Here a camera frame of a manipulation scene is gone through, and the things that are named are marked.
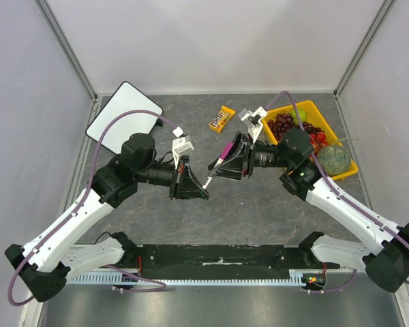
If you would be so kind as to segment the pink whiteboard marker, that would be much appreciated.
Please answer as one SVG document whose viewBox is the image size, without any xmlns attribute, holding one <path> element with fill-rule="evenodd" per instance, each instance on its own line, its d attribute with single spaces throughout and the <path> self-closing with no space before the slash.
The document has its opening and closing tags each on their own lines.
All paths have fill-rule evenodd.
<svg viewBox="0 0 409 327">
<path fill-rule="evenodd" d="M 225 160 L 225 158 L 228 156 L 228 153 L 230 152 L 232 146 L 233 146 L 232 142 L 229 142 L 225 146 L 225 148 L 222 151 L 221 155 L 216 159 L 215 163 L 211 165 L 211 170 L 218 167 Z M 202 188 L 206 189 L 209 186 L 212 179 L 213 179 L 213 177 L 209 174 L 206 181 L 205 181 L 205 183 L 202 185 Z"/>
</svg>

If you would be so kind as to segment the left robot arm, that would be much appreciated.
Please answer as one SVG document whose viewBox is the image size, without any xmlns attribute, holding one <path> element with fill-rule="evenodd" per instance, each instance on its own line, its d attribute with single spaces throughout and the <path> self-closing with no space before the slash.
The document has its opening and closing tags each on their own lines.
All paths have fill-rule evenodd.
<svg viewBox="0 0 409 327">
<path fill-rule="evenodd" d="M 56 296 L 68 281 L 95 268 L 128 268 L 138 261 L 137 245 L 123 232 L 105 241 L 71 251 L 74 243 L 101 218 L 138 191 L 141 183 L 167 187 L 172 199 L 203 199 L 209 193 L 190 169 L 186 155 L 193 148 L 189 136 L 172 142 L 172 161 L 156 160 L 155 140 L 134 134 L 47 230 L 25 245 L 10 245 L 5 256 L 38 302 Z"/>
</svg>

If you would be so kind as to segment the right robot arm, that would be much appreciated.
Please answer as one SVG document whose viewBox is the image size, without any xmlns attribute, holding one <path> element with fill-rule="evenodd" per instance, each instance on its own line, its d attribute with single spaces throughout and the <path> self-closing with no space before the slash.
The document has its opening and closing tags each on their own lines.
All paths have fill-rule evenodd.
<svg viewBox="0 0 409 327">
<path fill-rule="evenodd" d="M 276 145 L 237 132 L 221 157 L 209 164 L 209 176 L 240 181 L 257 167 L 285 168 L 279 179 L 290 194 L 324 211 L 358 238 L 354 243 L 313 233 L 298 252 L 300 263 L 306 268 L 321 262 L 353 268 L 395 293 L 409 278 L 409 223 L 399 225 L 355 200 L 310 159 L 312 152 L 309 134 L 301 129 L 290 129 Z"/>
</svg>

